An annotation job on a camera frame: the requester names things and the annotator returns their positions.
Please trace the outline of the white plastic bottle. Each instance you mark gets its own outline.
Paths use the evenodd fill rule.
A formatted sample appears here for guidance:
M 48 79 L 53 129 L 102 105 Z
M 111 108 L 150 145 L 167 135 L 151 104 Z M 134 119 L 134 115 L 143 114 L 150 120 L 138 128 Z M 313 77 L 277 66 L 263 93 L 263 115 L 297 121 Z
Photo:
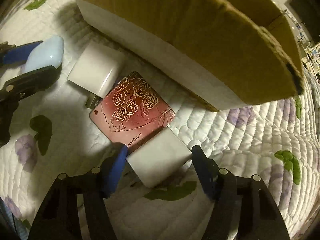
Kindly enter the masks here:
M 59 68 L 62 64 L 64 48 L 65 43 L 61 36 L 52 36 L 43 41 L 31 51 L 20 73 L 25 74 L 48 66 Z

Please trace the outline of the white charger cube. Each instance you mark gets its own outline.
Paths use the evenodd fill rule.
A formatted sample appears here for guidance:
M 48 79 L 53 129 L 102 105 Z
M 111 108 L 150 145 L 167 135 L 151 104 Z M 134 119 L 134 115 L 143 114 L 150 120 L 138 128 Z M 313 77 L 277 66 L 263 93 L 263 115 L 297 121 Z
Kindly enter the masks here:
M 96 42 L 89 42 L 67 79 L 104 98 L 112 89 L 126 62 L 124 53 Z

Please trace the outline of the red rose tin box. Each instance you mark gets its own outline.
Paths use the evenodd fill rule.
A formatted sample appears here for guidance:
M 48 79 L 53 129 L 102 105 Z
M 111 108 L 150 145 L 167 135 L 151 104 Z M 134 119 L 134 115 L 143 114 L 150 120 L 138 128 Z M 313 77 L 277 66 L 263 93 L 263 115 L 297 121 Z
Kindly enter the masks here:
M 89 114 L 111 141 L 129 153 L 142 146 L 175 117 L 175 112 L 138 72 L 131 72 Z

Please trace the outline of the floral quilted bedspread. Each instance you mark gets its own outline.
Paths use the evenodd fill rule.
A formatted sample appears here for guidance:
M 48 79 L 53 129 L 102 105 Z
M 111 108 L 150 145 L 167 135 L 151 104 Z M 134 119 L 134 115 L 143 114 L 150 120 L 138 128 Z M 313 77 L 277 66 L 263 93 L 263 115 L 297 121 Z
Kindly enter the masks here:
M 1 21 L 1 41 L 17 46 L 64 39 L 59 80 L 20 102 L 10 141 L 1 148 L 1 207 L 22 239 L 47 191 L 62 172 L 86 173 L 111 153 L 110 141 L 89 119 L 88 93 L 67 77 L 89 42 L 121 50 L 83 19 L 75 0 L 20 0 Z M 135 54 L 123 74 L 137 71 L 172 107 L 170 129 L 188 147 L 237 176 L 259 174 L 284 217 L 291 239 L 306 237 L 319 210 L 319 84 L 305 74 L 293 99 L 214 113 Z M 126 167 L 105 200 L 119 239 L 200 239 L 213 208 L 191 163 L 158 188 L 146 188 Z

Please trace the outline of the black rectangular box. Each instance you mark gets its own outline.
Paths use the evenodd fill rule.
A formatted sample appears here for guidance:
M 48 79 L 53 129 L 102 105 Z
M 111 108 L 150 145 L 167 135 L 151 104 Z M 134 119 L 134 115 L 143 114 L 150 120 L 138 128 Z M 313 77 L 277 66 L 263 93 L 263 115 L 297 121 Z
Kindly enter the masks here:
M 89 94 L 89 96 L 87 98 L 87 101 L 85 103 L 85 107 L 88 109 L 94 109 L 101 100 L 102 100 L 101 97 L 91 93 L 91 94 Z

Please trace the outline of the white rectangular box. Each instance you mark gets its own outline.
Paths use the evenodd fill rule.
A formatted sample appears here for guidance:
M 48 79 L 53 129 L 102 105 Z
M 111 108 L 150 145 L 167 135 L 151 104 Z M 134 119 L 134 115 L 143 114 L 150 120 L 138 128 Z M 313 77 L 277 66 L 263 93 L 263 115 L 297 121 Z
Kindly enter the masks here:
M 168 127 L 131 153 L 127 162 L 144 186 L 153 188 L 191 158 L 191 151 Z

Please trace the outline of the open cardboard box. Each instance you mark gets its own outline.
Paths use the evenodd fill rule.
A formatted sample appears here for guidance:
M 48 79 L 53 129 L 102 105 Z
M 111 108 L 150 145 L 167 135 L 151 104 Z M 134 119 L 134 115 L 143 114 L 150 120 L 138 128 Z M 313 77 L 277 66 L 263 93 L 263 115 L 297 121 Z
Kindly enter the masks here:
M 213 111 L 303 93 L 286 17 L 271 0 L 76 0 L 87 23 Z

